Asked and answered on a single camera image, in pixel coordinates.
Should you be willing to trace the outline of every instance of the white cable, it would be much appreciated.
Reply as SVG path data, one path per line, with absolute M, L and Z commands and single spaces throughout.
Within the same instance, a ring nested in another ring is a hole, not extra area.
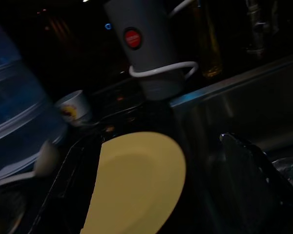
M 129 74 L 132 77 L 136 77 L 136 78 L 149 77 L 149 76 L 153 76 L 153 75 L 156 75 L 156 74 L 159 74 L 159 73 L 168 72 L 168 71 L 171 71 L 171 70 L 180 69 L 180 68 L 184 68 L 184 67 L 192 67 L 192 69 L 185 75 L 185 79 L 188 79 L 190 76 L 193 75 L 193 73 L 195 73 L 197 71 L 197 69 L 199 68 L 199 65 L 196 62 L 193 62 L 193 61 L 179 62 L 179 63 L 174 63 L 174 64 L 171 64 L 171 65 L 167 65 L 167 66 L 164 66 L 164 67 L 155 68 L 153 70 L 146 71 L 146 72 L 135 72 L 133 70 L 133 67 L 130 66 Z
M 194 0 L 184 0 L 182 3 L 180 3 L 178 6 L 176 6 L 172 12 L 170 12 L 170 14 L 168 15 L 170 18 L 173 17 L 174 15 L 176 15 L 179 11 L 181 11 L 182 9 L 184 9 L 186 6 L 188 6 L 191 2 L 193 2 Z

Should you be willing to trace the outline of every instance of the white spoon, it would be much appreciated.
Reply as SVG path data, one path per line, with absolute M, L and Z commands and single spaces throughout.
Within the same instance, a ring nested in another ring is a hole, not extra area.
M 34 170 L 19 175 L 13 175 L 0 180 L 0 186 L 18 180 L 30 179 L 33 177 L 45 177 L 55 169 L 59 160 L 58 149 L 50 142 L 45 141 L 39 150 L 39 156 L 34 164 Z

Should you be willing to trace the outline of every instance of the dish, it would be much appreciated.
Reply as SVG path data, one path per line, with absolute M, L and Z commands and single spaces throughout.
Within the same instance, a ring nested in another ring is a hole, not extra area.
M 184 154 L 166 135 L 139 132 L 105 142 L 81 234 L 155 234 L 185 177 Z

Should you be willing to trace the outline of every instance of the red button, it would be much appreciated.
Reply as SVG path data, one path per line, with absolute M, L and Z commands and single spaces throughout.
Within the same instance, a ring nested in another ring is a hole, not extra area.
M 125 33 L 125 40 L 129 47 L 135 49 L 141 44 L 141 35 L 134 30 L 129 30 Z

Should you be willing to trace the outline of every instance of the sink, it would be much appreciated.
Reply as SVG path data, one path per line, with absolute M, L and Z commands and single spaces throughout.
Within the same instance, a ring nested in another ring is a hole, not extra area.
M 205 233 L 239 233 L 224 224 L 219 209 L 219 136 L 232 132 L 248 139 L 271 161 L 293 156 L 293 55 L 173 99 L 170 106 L 196 177 Z

